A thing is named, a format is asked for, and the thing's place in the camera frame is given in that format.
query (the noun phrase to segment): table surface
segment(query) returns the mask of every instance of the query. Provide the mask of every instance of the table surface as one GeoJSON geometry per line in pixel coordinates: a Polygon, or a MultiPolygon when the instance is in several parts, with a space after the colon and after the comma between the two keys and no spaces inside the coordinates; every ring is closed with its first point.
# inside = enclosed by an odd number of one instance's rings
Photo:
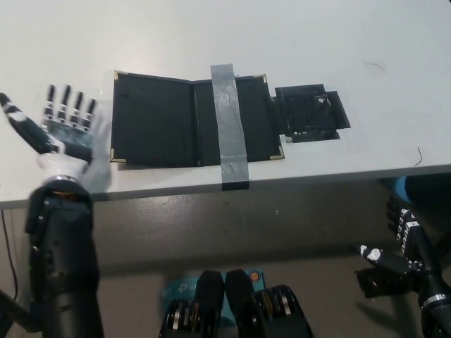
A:
{"type": "MultiPolygon", "coordinates": [[[[210,65],[233,63],[236,75],[266,74],[272,94],[315,83],[338,90],[352,128],[340,130],[340,140],[283,140],[285,160],[249,164],[251,189],[451,169],[447,0],[16,0],[3,7],[1,91],[36,121],[50,83],[102,102],[101,141],[85,181],[96,200],[221,189],[220,166],[108,162],[114,70],[200,80],[211,77],[210,65]]],[[[23,207],[43,174],[6,119],[0,135],[0,207],[23,207]]]]}

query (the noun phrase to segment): silver duct tape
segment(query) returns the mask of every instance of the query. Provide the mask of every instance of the silver duct tape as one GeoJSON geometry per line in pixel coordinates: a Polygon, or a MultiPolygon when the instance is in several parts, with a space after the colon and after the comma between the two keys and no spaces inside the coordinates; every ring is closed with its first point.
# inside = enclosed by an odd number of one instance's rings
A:
{"type": "Polygon", "coordinates": [[[245,133],[242,129],[233,65],[212,65],[211,81],[218,123],[222,181],[249,181],[245,133]]]}

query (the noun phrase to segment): white robotic wrist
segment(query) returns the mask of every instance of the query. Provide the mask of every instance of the white robotic wrist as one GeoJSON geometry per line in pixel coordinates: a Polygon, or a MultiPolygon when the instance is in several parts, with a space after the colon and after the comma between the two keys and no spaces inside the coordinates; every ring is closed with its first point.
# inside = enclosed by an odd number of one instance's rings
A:
{"type": "Polygon", "coordinates": [[[37,162],[44,170],[44,182],[48,180],[72,180],[80,182],[88,162],[65,154],[47,153],[38,156],[37,162]]]}

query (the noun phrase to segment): cable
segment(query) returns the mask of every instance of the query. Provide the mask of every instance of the cable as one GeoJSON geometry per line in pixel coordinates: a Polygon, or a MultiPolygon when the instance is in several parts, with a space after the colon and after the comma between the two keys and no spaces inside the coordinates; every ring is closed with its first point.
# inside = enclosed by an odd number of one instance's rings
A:
{"type": "Polygon", "coordinates": [[[14,268],[13,259],[11,257],[11,248],[9,247],[8,231],[6,231],[5,212],[3,210],[1,211],[1,222],[3,223],[3,230],[5,232],[6,250],[8,251],[9,265],[11,266],[11,271],[13,272],[14,278],[14,300],[17,300],[19,286],[17,282],[16,269],[14,268]]]}

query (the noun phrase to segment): floor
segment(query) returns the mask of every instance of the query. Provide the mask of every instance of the floor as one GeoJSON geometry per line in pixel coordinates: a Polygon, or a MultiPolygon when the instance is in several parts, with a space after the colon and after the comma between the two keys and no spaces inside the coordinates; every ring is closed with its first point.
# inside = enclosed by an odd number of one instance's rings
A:
{"type": "MultiPolygon", "coordinates": [[[[354,271],[369,264],[347,247],[395,245],[387,197],[377,182],[353,182],[97,203],[105,336],[158,337],[161,290],[173,278],[261,268],[267,286],[292,287],[315,337],[420,337],[415,294],[365,299],[354,271]]],[[[26,299],[25,212],[6,214],[26,299]]],[[[0,287],[11,292],[7,261],[0,263],[0,287]]],[[[14,327],[9,337],[40,336],[14,327]]]]}

